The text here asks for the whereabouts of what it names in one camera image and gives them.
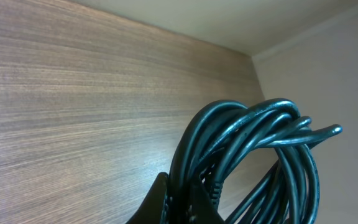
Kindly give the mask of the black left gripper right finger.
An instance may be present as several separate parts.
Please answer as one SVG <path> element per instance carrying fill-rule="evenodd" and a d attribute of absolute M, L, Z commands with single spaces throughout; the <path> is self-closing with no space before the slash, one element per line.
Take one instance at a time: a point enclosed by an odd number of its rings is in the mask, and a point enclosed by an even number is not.
<path fill-rule="evenodd" d="M 192 178 L 188 199 L 188 223 L 190 224 L 224 224 L 217 210 L 214 209 L 209 195 L 196 176 Z"/>

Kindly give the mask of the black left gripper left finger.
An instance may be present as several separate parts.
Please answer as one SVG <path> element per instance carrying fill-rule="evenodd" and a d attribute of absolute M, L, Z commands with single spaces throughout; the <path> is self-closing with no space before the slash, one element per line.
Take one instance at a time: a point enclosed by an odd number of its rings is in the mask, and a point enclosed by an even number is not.
<path fill-rule="evenodd" d="M 168 216 L 168 174 L 157 175 L 150 190 L 127 224 L 166 224 Z"/>

